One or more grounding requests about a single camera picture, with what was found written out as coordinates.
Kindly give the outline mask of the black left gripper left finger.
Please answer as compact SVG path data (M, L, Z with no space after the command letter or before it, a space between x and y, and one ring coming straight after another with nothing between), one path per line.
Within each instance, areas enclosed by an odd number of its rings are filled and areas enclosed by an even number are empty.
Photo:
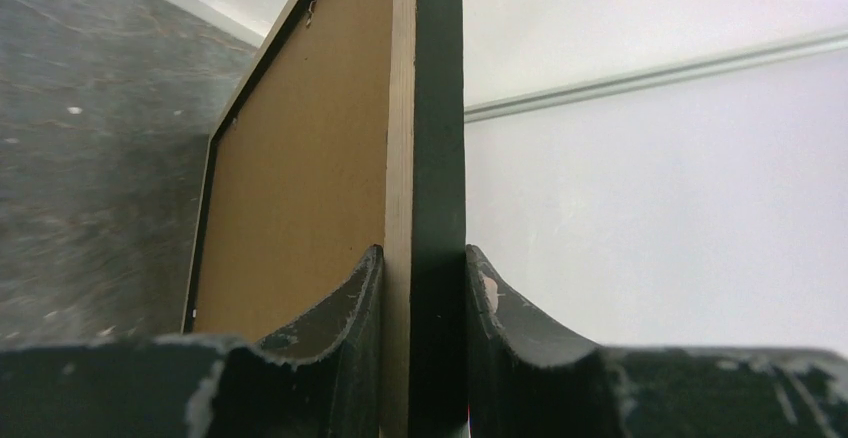
M5 437L375 437L383 251L255 343L223 334L1 353Z

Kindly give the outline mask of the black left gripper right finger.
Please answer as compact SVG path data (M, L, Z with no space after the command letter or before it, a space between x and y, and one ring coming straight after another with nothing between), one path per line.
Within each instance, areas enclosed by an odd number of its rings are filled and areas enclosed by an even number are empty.
M847 362L804 348L613 347L466 249L475 437L843 437Z

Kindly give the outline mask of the light wooden picture frame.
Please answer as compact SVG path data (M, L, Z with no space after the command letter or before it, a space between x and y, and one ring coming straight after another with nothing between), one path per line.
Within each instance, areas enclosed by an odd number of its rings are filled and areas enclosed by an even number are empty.
M462 13L392 0L375 437L467 429Z

